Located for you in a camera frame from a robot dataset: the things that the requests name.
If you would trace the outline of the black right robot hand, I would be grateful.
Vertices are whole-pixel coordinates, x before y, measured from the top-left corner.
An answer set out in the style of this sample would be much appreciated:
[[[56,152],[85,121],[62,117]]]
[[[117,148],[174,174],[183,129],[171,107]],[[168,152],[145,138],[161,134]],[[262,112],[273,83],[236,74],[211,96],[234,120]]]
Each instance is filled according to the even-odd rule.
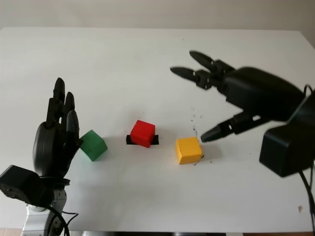
[[[174,66],[170,68],[171,72],[204,90],[215,87],[228,103],[242,110],[202,134],[200,138],[204,143],[232,133],[243,133],[272,120],[287,121],[305,98],[295,85],[263,70],[254,67],[235,69],[198,51],[189,54],[204,69]]]

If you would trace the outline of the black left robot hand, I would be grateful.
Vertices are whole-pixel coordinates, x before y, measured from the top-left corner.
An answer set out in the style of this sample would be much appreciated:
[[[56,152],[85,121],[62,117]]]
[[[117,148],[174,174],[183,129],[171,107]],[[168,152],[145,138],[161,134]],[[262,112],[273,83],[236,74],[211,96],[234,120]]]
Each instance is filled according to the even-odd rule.
[[[41,177],[63,178],[82,143],[74,96],[65,93],[63,79],[57,78],[46,120],[35,136],[32,152],[35,172]]]

